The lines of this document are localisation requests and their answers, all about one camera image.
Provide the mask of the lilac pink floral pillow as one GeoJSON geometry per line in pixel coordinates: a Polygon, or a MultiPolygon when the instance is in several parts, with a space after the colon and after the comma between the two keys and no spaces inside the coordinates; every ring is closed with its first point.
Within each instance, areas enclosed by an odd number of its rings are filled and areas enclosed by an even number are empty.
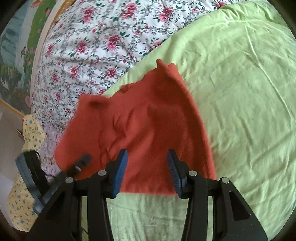
{"type": "Polygon", "coordinates": [[[41,160],[41,169],[44,171],[48,182],[52,182],[54,177],[61,173],[54,158],[57,144],[63,137],[64,130],[53,127],[50,123],[42,125],[46,134],[38,153],[41,160]]]}

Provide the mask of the white red floral duvet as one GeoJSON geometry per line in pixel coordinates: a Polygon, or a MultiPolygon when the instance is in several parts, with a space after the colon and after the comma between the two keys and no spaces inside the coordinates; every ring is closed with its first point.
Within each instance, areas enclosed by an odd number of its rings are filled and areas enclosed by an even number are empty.
{"type": "Polygon", "coordinates": [[[74,1],[42,46],[32,111],[58,135],[83,94],[103,94],[169,37],[231,1],[74,1]]]}

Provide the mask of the gold framed landscape painting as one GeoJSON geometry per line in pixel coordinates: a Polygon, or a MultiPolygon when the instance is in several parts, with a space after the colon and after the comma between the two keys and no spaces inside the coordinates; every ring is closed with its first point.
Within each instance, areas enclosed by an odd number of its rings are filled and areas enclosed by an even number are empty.
{"type": "Polygon", "coordinates": [[[31,112],[35,51],[56,1],[25,1],[1,33],[1,104],[19,115],[31,112]]]}

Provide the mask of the rust orange knit garment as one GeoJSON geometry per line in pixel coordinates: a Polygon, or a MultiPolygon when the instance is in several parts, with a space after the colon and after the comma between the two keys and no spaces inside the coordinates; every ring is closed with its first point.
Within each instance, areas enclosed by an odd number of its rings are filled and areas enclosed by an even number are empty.
{"type": "Polygon", "coordinates": [[[190,169],[215,179],[206,129],[175,64],[157,60],[142,80],[123,85],[111,97],[80,96],[54,157],[66,170],[89,154],[91,163],[77,176],[86,179],[121,149],[128,153],[121,192],[173,195],[169,149],[190,169]]]}

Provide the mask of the light green bed sheet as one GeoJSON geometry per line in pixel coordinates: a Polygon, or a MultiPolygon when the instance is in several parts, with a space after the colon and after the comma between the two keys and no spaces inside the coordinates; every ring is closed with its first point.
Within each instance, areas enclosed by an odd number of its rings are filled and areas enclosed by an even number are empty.
{"type": "Polygon", "coordinates": [[[177,65],[207,130],[218,178],[228,177],[269,240],[295,209],[295,38],[267,1],[208,13],[144,57],[106,96],[156,60],[177,65]]]}

